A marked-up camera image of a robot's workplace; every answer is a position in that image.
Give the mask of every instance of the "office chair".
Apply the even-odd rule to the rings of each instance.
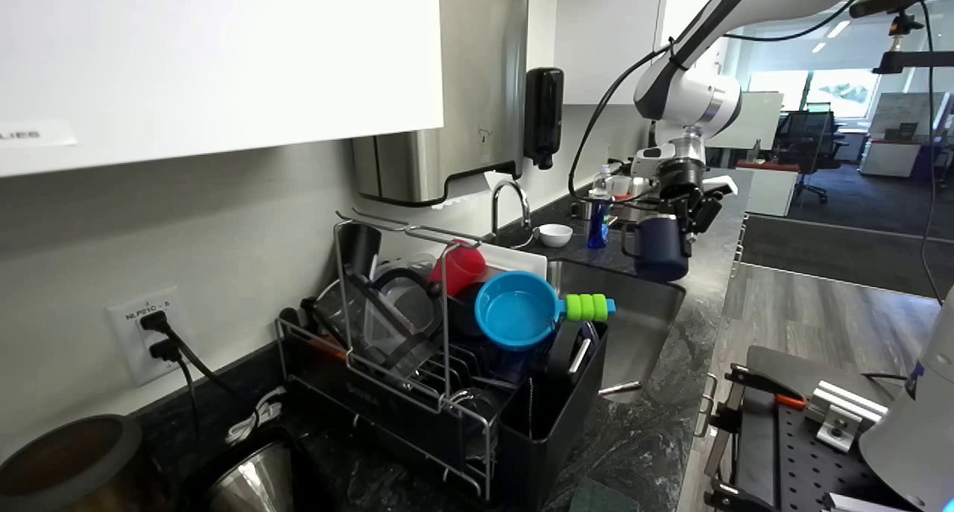
[[[818,202],[828,203],[828,190],[805,183],[805,177],[818,169],[841,167],[835,155],[845,143],[835,140],[835,114],[793,111],[780,122],[777,132],[778,162],[798,164],[795,196],[807,190],[818,196]]]

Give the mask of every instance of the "wall plate label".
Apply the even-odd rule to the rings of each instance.
[[[0,121],[0,148],[56,148],[76,145],[76,137],[61,118],[43,121]]]

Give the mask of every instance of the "navy blue mug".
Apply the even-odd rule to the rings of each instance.
[[[627,233],[639,233],[638,251],[626,248]],[[689,244],[672,214],[657,214],[623,229],[623,254],[635,259],[636,274],[650,281],[682,279],[689,272]]]

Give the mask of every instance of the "blue bottle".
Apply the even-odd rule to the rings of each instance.
[[[590,199],[598,200],[593,203],[590,213],[590,233],[587,235],[587,247],[591,250],[602,250],[610,240],[610,201],[613,199],[613,176],[610,175],[610,166],[603,165],[600,172],[593,179],[593,188],[590,190]]]

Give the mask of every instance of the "red cup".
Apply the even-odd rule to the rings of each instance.
[[[466,241],[454,240],[458,244],[470,246]],[[472,285],[480,280],[487,273],[487,262],[484,261],[484,255],[480,251],[470,250],[467,247],[457,247],[450,250],[446,255],[447,263],[447,295],[456,296],[468,285]],[[440,281],[440,259],[434,265],[434,270],[430,272],[428,281]]]

